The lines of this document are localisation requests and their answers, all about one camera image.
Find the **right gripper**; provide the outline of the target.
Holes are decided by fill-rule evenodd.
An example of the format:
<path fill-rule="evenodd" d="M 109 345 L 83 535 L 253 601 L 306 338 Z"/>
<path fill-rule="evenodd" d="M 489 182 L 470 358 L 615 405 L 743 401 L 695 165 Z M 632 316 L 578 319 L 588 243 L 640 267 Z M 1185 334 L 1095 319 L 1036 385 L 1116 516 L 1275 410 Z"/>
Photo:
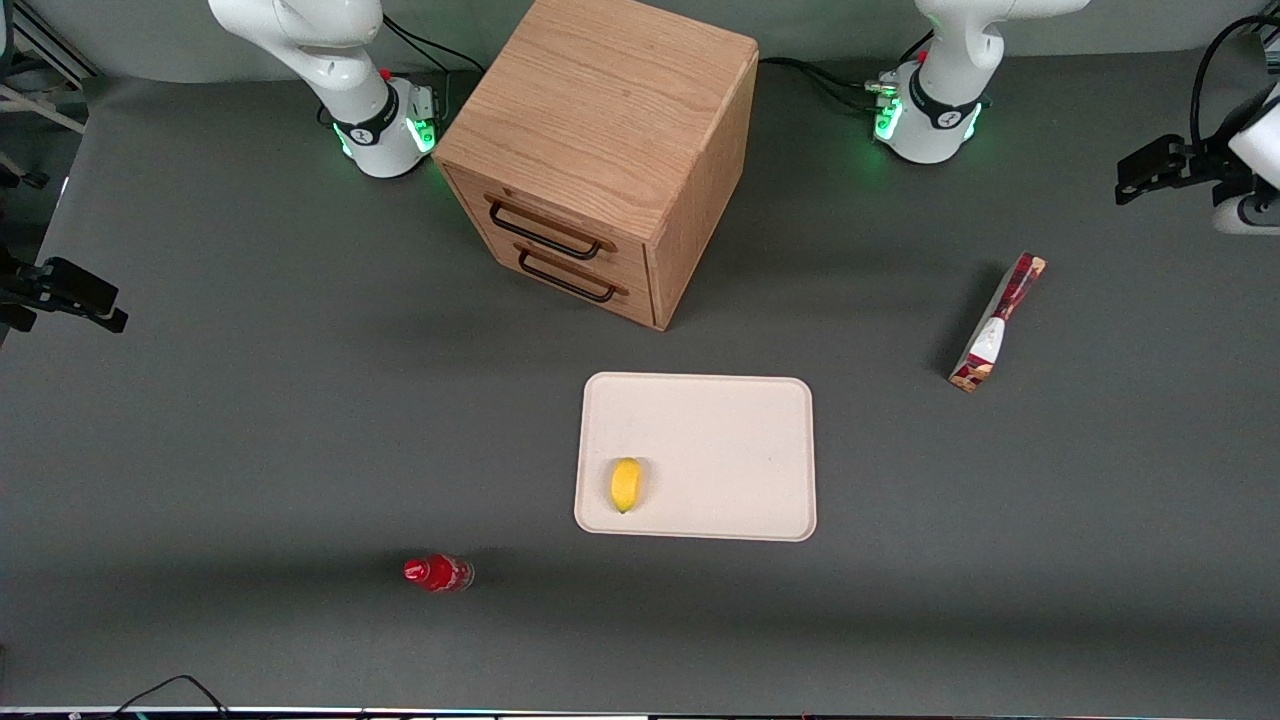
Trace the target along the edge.
<path fill-rule="evenodd" d="M 37 311 L 47 311 L 81 316 L 120 334 L 129 315 L 116 306 L 118 295 L 116 286 L 64 258 L 35 265 L 1 249 L 1 322 L 12 331 L 29 333 Z"/>

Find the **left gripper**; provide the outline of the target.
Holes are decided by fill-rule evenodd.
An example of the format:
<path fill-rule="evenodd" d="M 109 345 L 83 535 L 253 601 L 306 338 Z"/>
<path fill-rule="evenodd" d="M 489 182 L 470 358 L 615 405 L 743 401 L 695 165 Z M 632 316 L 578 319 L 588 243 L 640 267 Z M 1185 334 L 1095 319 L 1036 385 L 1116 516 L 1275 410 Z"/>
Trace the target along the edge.
<path fill-rule="evenodd" d="M 1180 135 L 1160 138 L 1165 149 L 1138 149 L 1116 164 L 1115 202 L 1124 206 L 1158 183 L 1161 190 L 1183 190 L 1211 183 L 1213 197 L 1239 197 L 1253 191 L 1253 170 L 1216 137 L 1204 146 Z"/>

